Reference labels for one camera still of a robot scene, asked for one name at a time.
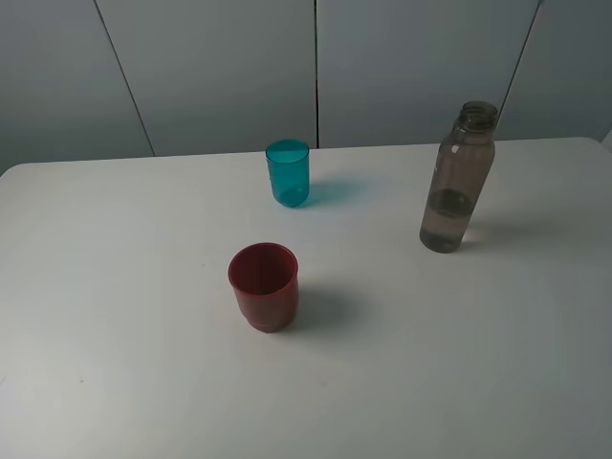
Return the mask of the red plastic cup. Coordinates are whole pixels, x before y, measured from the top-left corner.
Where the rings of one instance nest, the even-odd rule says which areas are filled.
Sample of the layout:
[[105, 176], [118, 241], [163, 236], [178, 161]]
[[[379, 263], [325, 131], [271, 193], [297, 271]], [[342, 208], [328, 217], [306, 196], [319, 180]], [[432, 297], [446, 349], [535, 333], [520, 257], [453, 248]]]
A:
[[297, 275], [295, 255], [273, 242], [250, 245], [231, 259], [229, 283], [251, 327], [275, 333], [294, 320], [299, 299]]

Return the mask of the smoky transparent plastic bottle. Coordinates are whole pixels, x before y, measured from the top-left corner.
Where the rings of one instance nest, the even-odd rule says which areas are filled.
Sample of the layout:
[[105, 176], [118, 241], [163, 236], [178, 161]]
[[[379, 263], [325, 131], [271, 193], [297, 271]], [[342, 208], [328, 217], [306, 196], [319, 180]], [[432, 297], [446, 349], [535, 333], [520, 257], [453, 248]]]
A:
[[450, 253], [461, 245], [492, 168], [497, 118], [494, 105], [469, 101], [440, 143], [420, 228], [428, 249]]

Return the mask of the teal transparent plastic cup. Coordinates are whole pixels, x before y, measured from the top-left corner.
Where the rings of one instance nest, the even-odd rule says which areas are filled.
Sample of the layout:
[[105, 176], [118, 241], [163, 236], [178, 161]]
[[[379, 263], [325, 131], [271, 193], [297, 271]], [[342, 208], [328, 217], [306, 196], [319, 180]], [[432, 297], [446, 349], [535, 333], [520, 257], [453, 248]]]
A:
[[294, 208], [308, 198], [309, 152], [309, 146], [298, 140], [281, 140], [267, 147], [265, 156], [272, 193], [280, 205]]

